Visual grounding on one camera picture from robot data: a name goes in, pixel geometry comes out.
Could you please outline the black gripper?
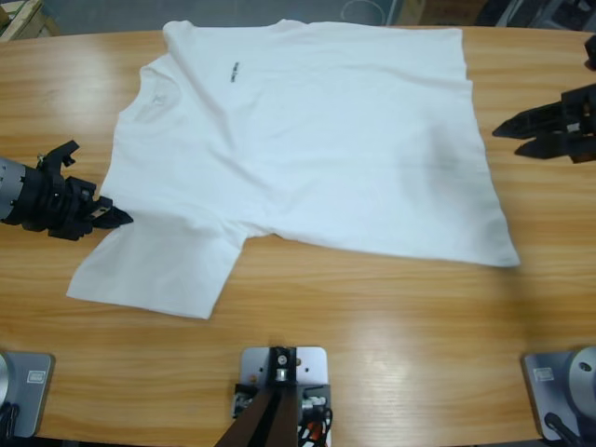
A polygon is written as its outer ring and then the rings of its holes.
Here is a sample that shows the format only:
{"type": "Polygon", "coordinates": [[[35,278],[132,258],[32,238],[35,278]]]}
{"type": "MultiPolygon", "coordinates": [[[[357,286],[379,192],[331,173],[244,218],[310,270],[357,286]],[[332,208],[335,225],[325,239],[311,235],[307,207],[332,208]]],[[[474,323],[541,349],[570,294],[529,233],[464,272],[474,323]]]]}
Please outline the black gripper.
{"type": "MultiPolygon", "coordinates": [[[[20,225],[33,232],[47,230],[50,237],[76,241],[93,230],[96,184],[60,174],[37,173],[26,177],[20,193],[20,225]]],[[[113,200],[98,199],[95,227],[115,229],[133,223],[131,216],[113,200]]]]}
{"type": "Polygon", "coordinates": [[[574,163],[594,161],[595,85],[564,92],[562,104],[554,102],[519,112],[499,125],[493,135],[537,136],[516,149],[516,156],[543,160],[569,156],[574,163]],[[550,134],[560,129],[562,109],[565,133],[550,134]]]}

